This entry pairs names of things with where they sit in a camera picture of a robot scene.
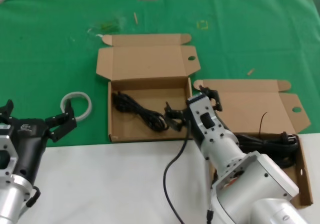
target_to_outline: green backdrop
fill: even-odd
[[[138,25],[134,21],[134,12]],[[285,79],[320,132],[320,19],[312,0],[7,0],[0,5],[0,103],[13,116],[60,113],[84,91],[93,112],[49,146],[109,143],[107,80],[96,75],[97,34],[190,33],[204,78]],[[248,76],[252,68],[255,71]],[[76,115],[84,100],[72,102]]]

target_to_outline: open cardboard box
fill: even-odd
[[[188,75],[200,69],[188,34],[105,35],[109,48],[99,49],[96,72],[110,80],[108,86],[108,133],[111,141],[182,139],[185,131],[161,133],[149,129],[139,115],[115,109],[112,92],[130,95],[143,107],[164,114],[166,101],[184,109],[192,95]]]
[[[296,94],[282,93],[291,88],[282,80],[196,80],[199,85],[218,90],[223,111],[219,117],[234,133],[258,135],[261,118],[261,137],[282,132],[299,133],[310,125],[308,116]],[[299,195],[291,202],[297,208],[313,203],[308,169],[303,147],[297,152],[295,166],[284,169],[299,187]]]

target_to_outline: box lid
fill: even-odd
[[[218,90],[223,111],[218,115],[236,133],[298,133],[310,125],[296,94],[285,80],[197,80],[199,85]]]
[[[105,35],[97,74],[110,80],[188,76],[200,69],[189,34]]]

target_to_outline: black cable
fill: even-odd
[[[168,201],[168,203],[169,203],[169,205],[170,205],[170,207],[171,207],[171,209],[172,209],[172,211],[175,213],[175,215],[176,215],[176,217],[178,218],[178,220],[180,221],[180,223],[181,224],[184,224],[184,221],[181,219],[181,217],[179,216],[179,214],[177,213],[177,211],[175,210],[175,208],[174,208],[174,206],[172,205],[172,203],[171,203],[171,201],[170,201],[170,198],[169,198],[169,196],[168,196],[168,192],[167,192],[167,186],[166,186],[166,174],[167,174],[167,172],[168,172],[168,170],[169,170],[169,168],[170,168],[170,166],[176,161],[176,160],[178,160],[178,158],[182,155],[182,153],[183,153],[183,151],[185,150],[185,146],[186,146],[186,144],[187,144],[187,142],[188,142],[188,140],[189,140],[189,135],[190,135],[190,128],[191,128],[191,126],[190,126],[190,122],[188,121],[187,122],[187,126],[186,126],[186,136],[185,136],[185,139],[183,140],[183,145],[182,145],[182,147],[181,147],[181,150],[179,151],[179,153],[176,155],[176,157],[175,158],[173,158],[172,159],[172,161],[170,161],[169,162],[169,164],[166,166],[166,168],[164,169],[165,171],[164,171],[164,178],[163,178],[163,189],[164,189],[164,194],[165,194],[165,196],[166,196],[166,200]]]
[[[162,114],[142,107],[129,95],[121,92],[112,93],[112,98],[113,104],[118,111],[138,114],[150,129],[157,132],[169,129]]]
[[[297,135],[288,135],[286,132],[277,138],[260,139],[249,135],[237,134],[239,148],[244,153],[258,151],[267,154],[280,168],[288,168],[295,164],[295,157],[300,141]]]
[[[31,197],[25,204],[28,208],[31,208],[41,195],[40,189],[38,187],[33,186],[33,189],[36,190],[33,197]]]
[[[261,138],[261,127],[262,127],[262,120],[264,119],[264,116],[267,114],[268,112],[264,113],[261,117],[261,121],[260,121],[260,127],[259,127],[259,138]]]
[[[207,210],[207,217],[206,217],[206,224],[211,224],[211,221],[212,221],[212,219],[213,219],[213,210]]]

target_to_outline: coiled black cable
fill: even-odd
[[[150,129],[156,132],[169,129],[162,114],[142,107],[129,95],[121,92],[112,93],[112,98],[113,104],[118,111],[138,114]]]
[[[280,168],[288,168],[296,162],[296,154],[300,146],[299,137],[283,132],[278,137],[261,139],[249,135],[236,135],[239,148],[244,153],[258,151],[267,154]]]

